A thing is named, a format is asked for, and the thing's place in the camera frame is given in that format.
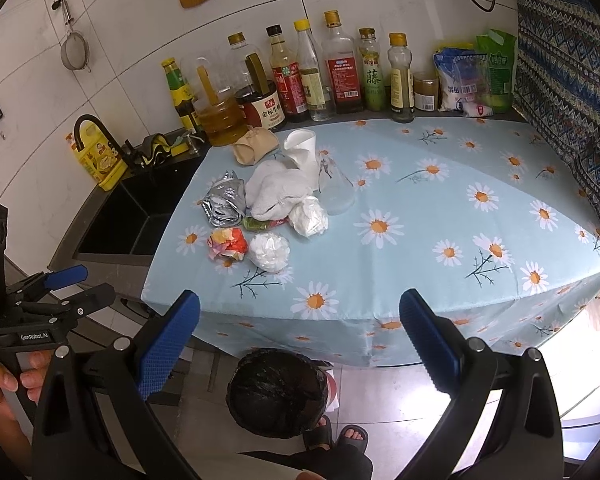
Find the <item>person's left hand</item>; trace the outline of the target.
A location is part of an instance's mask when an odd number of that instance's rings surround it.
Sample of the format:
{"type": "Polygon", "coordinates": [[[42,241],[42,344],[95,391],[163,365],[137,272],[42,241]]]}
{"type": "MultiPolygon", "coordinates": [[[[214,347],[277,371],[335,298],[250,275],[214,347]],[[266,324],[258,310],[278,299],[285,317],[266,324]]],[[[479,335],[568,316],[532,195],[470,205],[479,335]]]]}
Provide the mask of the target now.
{"type": "Polygon", "coordinates": [[[6,401],[5,391],[16,392],[23,386],[27,390],[28,398],[38,404],[52,356],[53,352],[50,350],[32,352],[29,356],[31,368],[21,373],[19,379],[0,363],[0,422],[15,419],[6,401]]]}

